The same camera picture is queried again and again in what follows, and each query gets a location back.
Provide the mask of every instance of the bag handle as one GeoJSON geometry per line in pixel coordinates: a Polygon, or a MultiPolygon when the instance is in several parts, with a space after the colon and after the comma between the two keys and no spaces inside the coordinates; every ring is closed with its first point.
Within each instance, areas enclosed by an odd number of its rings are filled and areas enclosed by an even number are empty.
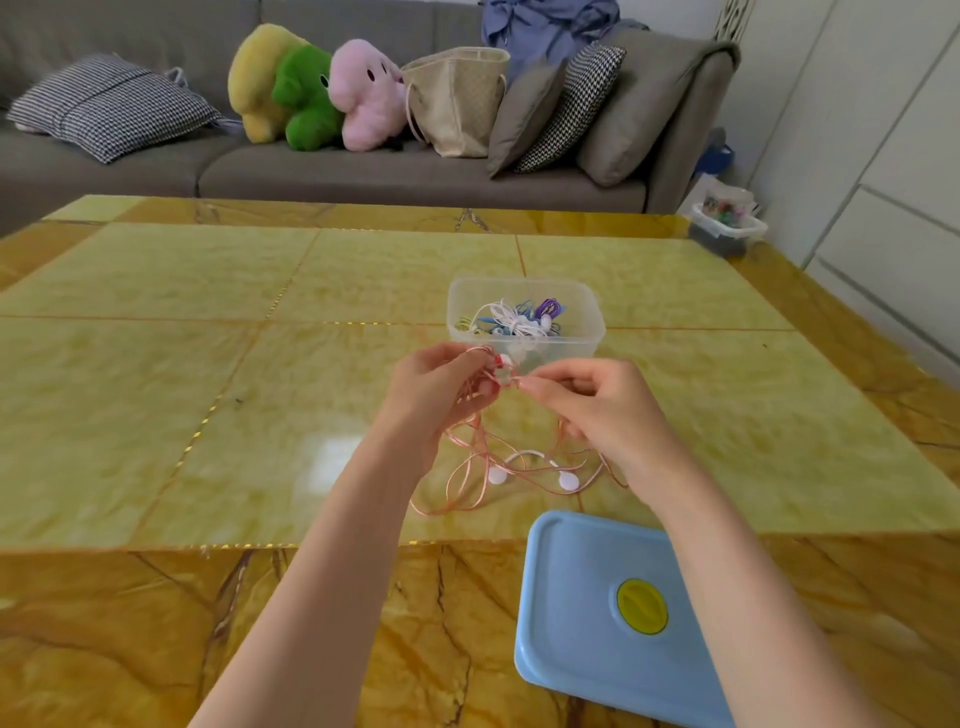
{"type": "Polygon", "coordinates": [[[407,124],[410,125],[410,131],[413,133],[414,137],[416,138],[416,140],[417,140],[420,144],[422,144],[422,145],[425,146],[425,147],[426,147],[426,146],[430,146],[430,142],[428,142],[426,139],[422,138],[422,137],[417,133],[417,123],[414,121],[414,117],[413,117],[413,116],[411,115],[411,113],[410,113],[410,91],[413,90],[413,87],[414,87],[413,82],[407,84],[407,103],[406,103],[406,107],[407,107],[407,124]]]}

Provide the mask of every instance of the yellow circle on lid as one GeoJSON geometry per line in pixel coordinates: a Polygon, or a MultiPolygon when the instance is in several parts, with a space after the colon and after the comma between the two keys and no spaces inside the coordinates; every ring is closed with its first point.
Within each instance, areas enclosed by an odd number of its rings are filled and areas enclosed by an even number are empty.
{"type": "Polygon", "coordinates": [[[666,627],[666,602],[657,587],[646,581],[623,582],[616,590],[616,606],[624,621],[640,634],[656,635],[666,627]]]}

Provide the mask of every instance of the forearm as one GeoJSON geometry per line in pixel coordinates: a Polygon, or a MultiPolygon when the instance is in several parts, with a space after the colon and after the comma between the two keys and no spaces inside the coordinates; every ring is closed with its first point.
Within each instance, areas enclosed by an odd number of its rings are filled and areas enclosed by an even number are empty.
{"type": "Polygon", "coordinates": [[[419,478],[391,442],[354,453],[194,728],[352,724],[419,478]]]}
{"type": "Polygon", "coordinates": [[[706,473],[685,472],[658,515],[738,728],[878,726],[792,587],[706,473]]]}

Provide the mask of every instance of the yellow plush toy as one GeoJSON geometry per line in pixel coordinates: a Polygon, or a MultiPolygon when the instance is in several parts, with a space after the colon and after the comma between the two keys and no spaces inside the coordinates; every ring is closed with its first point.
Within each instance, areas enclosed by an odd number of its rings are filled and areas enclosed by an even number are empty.
{"type": "Polygon", "coordinates": [[[302,45],[307,45],[303,38],[265,23],[247,36],[233,57],[227,93],[233,110],[243,119],[247,139],[254,144],[283,136],[294,111],[273,99],[276,68],[287,53],[302,45]]]}

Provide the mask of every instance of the hand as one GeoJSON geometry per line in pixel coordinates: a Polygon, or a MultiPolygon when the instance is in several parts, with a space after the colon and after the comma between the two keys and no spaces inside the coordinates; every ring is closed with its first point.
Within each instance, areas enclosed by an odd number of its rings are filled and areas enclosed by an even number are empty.
{"type": "Polygon", "coordinates": [[[487,352],[452,341],[403,357],[394,367],[373,428],[402,439],[405,449],[413,448],[423,477],[433,467],[444,430],[496,400],[497,385],[478,377],[469,397],[458,401],[465,385],[491,363],[487,352]]]}
{"type": "Polygon", "coordinates": [[[632,362],[565,359],[521,377],[517,386],[566,418],[573,437],[608,455],[634,493],[652,507],[654,481],[677,470],[699,469],[632,362]]]}

